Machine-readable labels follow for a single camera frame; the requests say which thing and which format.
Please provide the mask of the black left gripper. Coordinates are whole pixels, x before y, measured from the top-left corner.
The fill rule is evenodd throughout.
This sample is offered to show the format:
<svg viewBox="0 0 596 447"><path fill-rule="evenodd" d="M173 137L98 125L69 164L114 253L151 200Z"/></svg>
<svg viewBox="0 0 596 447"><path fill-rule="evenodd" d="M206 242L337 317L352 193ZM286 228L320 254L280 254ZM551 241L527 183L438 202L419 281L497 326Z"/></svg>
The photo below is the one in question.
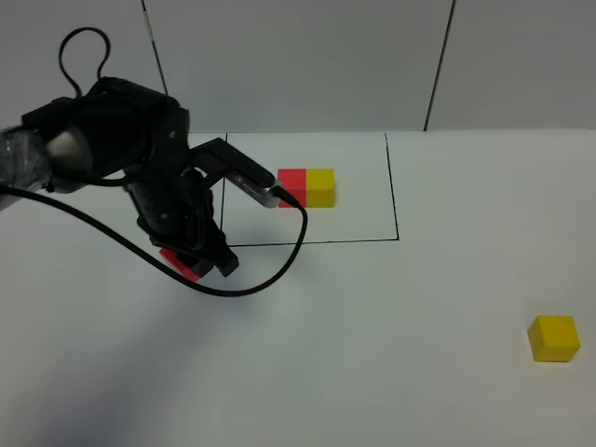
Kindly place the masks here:
<svg viewBox="0 0 596 447"><path fill-rule="evenodd" d="M190 166L180 171L151 169L127 185L139 214L138 225L158 247L190 254L188 267L206 276L214 266L227 278L239 260L213 219L213 196L203 175ZM197 254L208 254L209 257Z"/></svg>

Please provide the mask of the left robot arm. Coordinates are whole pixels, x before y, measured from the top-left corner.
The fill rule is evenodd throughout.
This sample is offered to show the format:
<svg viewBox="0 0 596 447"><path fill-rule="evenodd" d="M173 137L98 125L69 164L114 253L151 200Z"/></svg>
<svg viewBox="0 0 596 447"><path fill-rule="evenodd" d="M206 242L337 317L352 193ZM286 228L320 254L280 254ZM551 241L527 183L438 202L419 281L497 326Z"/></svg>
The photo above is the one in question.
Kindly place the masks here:
<svg viewBox="0 0 596 447"><path fill-rule="evenodd" d="M180 253L199 275L239 265L214 221L213 195L192 164L190 115L171 97L104 77L79 99L58 98L8 136L33 137L50 184L69 194L118 171L151 242Z"/></svg>

